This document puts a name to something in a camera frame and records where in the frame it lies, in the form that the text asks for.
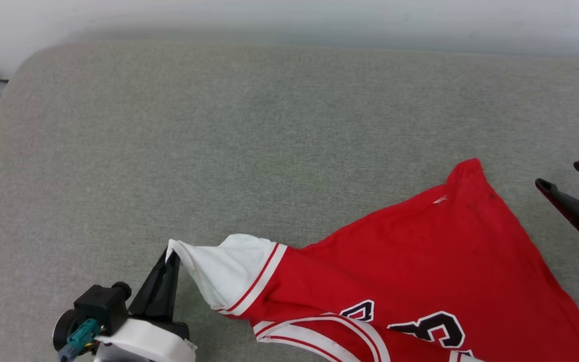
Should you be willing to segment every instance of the clothing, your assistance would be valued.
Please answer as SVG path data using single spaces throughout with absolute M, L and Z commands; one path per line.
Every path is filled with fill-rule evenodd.
M 579 310 L 478 160 L 294 249 L 171 240 L 212 309 L 330 360 L 579 360 Z

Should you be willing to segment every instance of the red jersey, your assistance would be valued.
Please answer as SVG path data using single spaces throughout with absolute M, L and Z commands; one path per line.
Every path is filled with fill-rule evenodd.
M 579 360 L 577 306 L 476 159 L 303 249 L 234 234 L 171 252 L 258 341 L 328 360 Z

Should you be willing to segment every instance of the gray table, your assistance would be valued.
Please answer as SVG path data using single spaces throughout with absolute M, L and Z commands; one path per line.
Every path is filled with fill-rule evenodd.
M 579 195 L 579 62 L 105 42 L 42 51 L 0 101 L 0 360 L 55 360 L 91 284 L 135 289 L 169 238 L 301 247 L 482 160 L 579 306 L 579 234 L 533 186 Z M 319 360 L 257 344 L 181 274 L 198 360 Z

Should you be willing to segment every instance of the red fabric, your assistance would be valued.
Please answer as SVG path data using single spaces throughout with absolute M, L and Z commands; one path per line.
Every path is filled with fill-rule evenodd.
M 447 349 L 432 345 L 441 347 L 443 330 L 432 331 L 432 344 L 388 330 L 442 311 L 456 317 L 464 335 L 450 350 L 471 350 L 489 362 L 579 360 L 577 306 L 476 159 L 460 163 L 443 185 L 319 243 L 288 248 L 264 291 L 239 318 L 287 321 L 338 314 L 365 300 L 374 302 L 369 323 L 394 360 L 422 360 L 416 355 L 436 350 L 448 360 Z M 342 336 L 348 330 L 332 330 L 341 345 L 351 343 Z M 358 358 L 372 360 L 363 348 Z

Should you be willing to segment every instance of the teal connector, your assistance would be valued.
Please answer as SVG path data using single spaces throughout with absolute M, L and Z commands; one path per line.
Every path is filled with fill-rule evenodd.
M 68 342 L 62 350 L 59 351 L 60 362 L 70 362 L 82 352 L 84 346 L 93 342 L 95 337 L 100 334 L 100 324 L 95 319 L 87 319 L 82 325 L 68 338 Z

